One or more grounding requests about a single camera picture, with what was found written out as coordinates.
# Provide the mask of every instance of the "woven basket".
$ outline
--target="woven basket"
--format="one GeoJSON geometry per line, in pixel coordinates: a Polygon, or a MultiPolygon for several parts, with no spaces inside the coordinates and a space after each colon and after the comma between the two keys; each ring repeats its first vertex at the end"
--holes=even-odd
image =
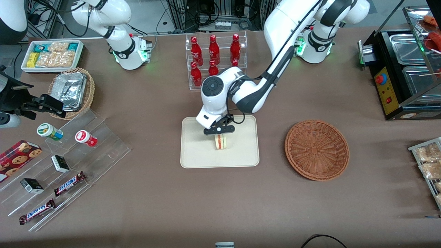
{"type": "MultiPolygon", "coordinates": [[[[72,120],[75,116],[80,114],[85,109],[88,109],[92,105],[93,94],[95,93],[95,83],[93,82],[93,78],[83,68],[69,69],[67,71],[62,72],[61,74],[74,73],[74,72],[81,72],[87,76],[86,89],[84,90],[84,96],[83,96],[83,102],[82,102],[81,109],[77,112],[66,112],[65,118],[61,118],[55,114],[50,114],[54,118],[63,119],[63,120],[72,120]]],[[[49,86],[48,94],[51,94],[51,92],[52,92],[52,87],[54,86],[55,78],[54,78],[54,80],[52,80],[52,83],[49,86]]]]}
{"type": "Polygon", "coordinates": [[[338,177],[349,162],[345,138],[321,120],[305,120],[292,126],[286,135],[285,154],[298,173],[316,181],[338,177]]]}

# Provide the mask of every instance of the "acrylic display stand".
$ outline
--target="acrylic display stand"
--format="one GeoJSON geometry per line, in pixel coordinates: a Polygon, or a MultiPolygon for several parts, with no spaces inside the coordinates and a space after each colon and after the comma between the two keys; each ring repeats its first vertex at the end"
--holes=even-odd
{"type": "Polygon", "coordinates": [[[38,231],[53,219],[71,202],[89,189],[102,175],[122,159],[130,149],[116,136],[92,110],[86,110],[60,128],[64,135],[59,141],[46,139],[41,145],[43,153],[37,157],[43,158],[34,165],[28,164],[17,173],[0,184],[0,200],[7,215],[17,220],[53,198],[55,209],[44,212],[24,225],[29,231],[38,231]],[[87,130],[98,139],[95,147],[89,147],[75,141],[79,130],[87,130]],[[64,156],[71,168],[68,173],[55,170],[51,157],[64,156]],[[74,187],[55,197],[54,189],[63,185],[80,171],[86,179],[74,187]],[[34,178],[41,184],[44,191],[37,195],[28,193],[20,184],[23,178],[34,178]]]}
{"type": "MultiPolygon", "coordinates": [[[[233,41],[233,35],[239,35],[239,43],[240,43],[240,60],[238,67],[247,74],[248,67],[248,57],[247,57],[247,33],[246,32],[221,32],[221,33],[213,33],[216,35],[216,41],[219,45],[220,51],[220,63],[217,65],[219,72],[223,69],[231,67],[230,61],[230,46],[233,41]]],[[[187,71],[188,71],[188,82],[190,84],[190,90],[200,90],[201,88],[197,88],[194,86],[193,81],[191,80],[191,67],[190,63],[193,61],[193,57],[191,56],[191,42],[190,38],[195,36],[198,39],[198,44],[202,49],[202,58],[204,59],[204,64],[199,67],[202,74],[202,81],[204,81],[208,76],[208,69],[210,67],[210,55],[208,51],[208,47],[210,46],[210,37],[208,34],[199,33],[199,34],[191,34],[186,35],[185,42],[185,54],[187,56],[187,71]]]]}

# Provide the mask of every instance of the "brown tablecloth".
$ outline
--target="brown tablecloth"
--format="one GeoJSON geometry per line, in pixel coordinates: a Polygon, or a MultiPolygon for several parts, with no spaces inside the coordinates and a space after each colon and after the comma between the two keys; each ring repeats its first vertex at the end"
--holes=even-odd
{"type": "MultiPolygon", "coordinates": [[[[254,116],[260,163],[252,168],[184,169],[181,121],[196,116],[189,91],[185,35],[159,37],[152,62],[123,70],[104,39],[83,40],[82,67],[96,83],[92,109],[133,150],[90,190],[36,233],[0,206],[0,247],[299,247],[309,236],[336,236],[348,247],[440,247],[441,220],[407,147],[441,136],[441,121],[385,121],[369,71],[358,67],[356,42],[373,28],[343,28],[321,64],[294,59],[254,116]],[[328,182],[300,176],[284,154],[288,129],[320,119],[346,137],[346,171],[328,182]]],[[[262,32],[248,32],[248,74],[271,61],[262,32]]],[[[23,73],[34,95],[54,75],[23,73]]],[[[39,113],[0,129],[0,151],[20,139],[42,143],[36,127],[65,122],[39,113]]],[[[338,247],[319,238],[309,247],[338,247]]]]}

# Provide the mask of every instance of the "red emergency stop button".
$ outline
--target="red emergency stop button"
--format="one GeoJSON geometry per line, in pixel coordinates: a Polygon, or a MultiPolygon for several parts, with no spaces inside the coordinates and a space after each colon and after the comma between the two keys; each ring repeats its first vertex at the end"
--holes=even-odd
{"type": "Polygon", "coordinates": [[[375,82],[378,83],[379,85],[385,85],[387,82],[387,76],[384,73],[381,73],[380,75],[378,75],[377,77],[375,77],[375,82]]]}
{"type": "Polygon", "coordinates": [[[375,78],[375,82],[378,83],[378,84],[382,83],[383,82],[383,76],[379,75],[378,77],[376,77],[375,78]]]}

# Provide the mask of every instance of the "cup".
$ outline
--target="cup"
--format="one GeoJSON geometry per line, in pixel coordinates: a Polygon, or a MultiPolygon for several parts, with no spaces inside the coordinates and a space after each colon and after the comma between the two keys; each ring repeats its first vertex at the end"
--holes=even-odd
{"type": "Polygon", "coordinates": [[[43,123],[38,126],[37,133],[41,137],[49,137],[53,140],[60,140],[63,138],[63,131],[56,129],[49,123],[43,123]]]}
{"type": "Polygon", "coordinates": [[[98,139],[86,130],[80,130],[75,135],[75,140],[80,143],[84,143],[90,147],[94,147],[98,143],[98,139]]]}

